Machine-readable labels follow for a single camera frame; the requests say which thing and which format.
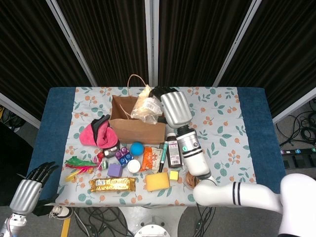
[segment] pink slipper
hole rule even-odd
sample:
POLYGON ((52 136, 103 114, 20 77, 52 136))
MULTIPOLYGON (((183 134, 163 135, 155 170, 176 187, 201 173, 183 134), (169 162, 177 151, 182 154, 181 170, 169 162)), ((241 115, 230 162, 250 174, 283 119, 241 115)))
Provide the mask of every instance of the pink slipper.
POLYGON ((79 136, 81 144, 85 146, 97 146, 99 148, 110 148, 116 145, 118 137, 109 127, 110 115, 94 119, 79 136))

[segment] orange package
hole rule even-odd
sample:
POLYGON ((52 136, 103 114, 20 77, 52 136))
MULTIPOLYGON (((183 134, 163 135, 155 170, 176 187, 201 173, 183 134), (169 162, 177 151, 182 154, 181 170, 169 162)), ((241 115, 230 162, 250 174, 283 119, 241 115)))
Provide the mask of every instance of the orange package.
POLYGON ((162 149, 145 147, 141 171, 151 169, 154 173, 159 171, 162 149))

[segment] floral tablecloth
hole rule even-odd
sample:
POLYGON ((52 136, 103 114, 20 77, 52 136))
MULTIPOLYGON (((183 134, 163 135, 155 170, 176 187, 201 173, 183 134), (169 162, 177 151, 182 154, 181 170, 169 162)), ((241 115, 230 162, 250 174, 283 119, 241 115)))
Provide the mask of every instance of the floral tablecloth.
MULTIPOLYGON (((137 96, 143 88, 132 87, 130 92, 137 96)), ((186 95, 193 116, 191 126, 196 129, 198 139, 213 177, 218 185, 238 181, 256 183, 246 128, 239 106, 236 87, 176 87, 186 95)), ((83 129, 103 114, 111 113, 112 95, 127 96, 126 87, 77 87, 75 92, 72 121, 65 147, 65 160, 77 156, 91 160, 99 152, 94 146, 83 146, 79 135, 83 129)), ((135 157, 142 162, 142 156, 135 157)), ((109 163, 118 163, 115 158, 109 163)), ((73 206, 168 206, 196 204, 192 190, 184 182, 186 170, 179 171, 178 181, 170 181, 166 190, 148 192, 145 175, 150 171, 132 175, 127 168, 122 177, 136 178, 135 192, 91 193, 89 180, 106 178, 107 170, 78 175, 66 182, 74 170, 63 167, 59 181, 59 197, 56 203, 73 206)))

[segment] green marker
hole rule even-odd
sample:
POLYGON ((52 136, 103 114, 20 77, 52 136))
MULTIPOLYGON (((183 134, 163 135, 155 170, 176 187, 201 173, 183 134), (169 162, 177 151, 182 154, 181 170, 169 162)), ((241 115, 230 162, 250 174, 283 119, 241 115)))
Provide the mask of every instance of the green marker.
POLYGON ((160 165, 159 165, 159 173, 162 172, 164 161, 166 160, 167 148, 168 148, 168 142, 164 142, 163 150, 162 150, 162 154, 161 154, 160 165))

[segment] brown paper bag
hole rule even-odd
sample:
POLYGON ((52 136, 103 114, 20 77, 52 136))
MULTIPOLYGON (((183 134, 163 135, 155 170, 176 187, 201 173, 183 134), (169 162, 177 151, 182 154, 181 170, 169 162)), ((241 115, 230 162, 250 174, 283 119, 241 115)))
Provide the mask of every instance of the brown paper bag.
POLYGON ((111 127, 123 143, 141 142, 159 144, 164 142, 165 124, 149 124, 132 119, 130 114, 137 101, 134 96, 115 96, 112 99, 112 114, 109 120, 111 127))

